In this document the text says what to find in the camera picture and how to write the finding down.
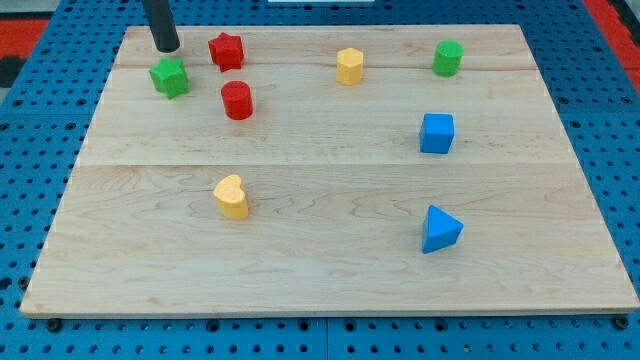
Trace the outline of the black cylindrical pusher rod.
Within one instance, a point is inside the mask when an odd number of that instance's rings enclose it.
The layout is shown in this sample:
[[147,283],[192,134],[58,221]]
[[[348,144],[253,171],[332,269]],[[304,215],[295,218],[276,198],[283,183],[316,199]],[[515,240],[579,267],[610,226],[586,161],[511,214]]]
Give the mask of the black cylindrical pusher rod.
[[168,0],[142,0],[156,49],[172,53],[180,48],[173,14]]

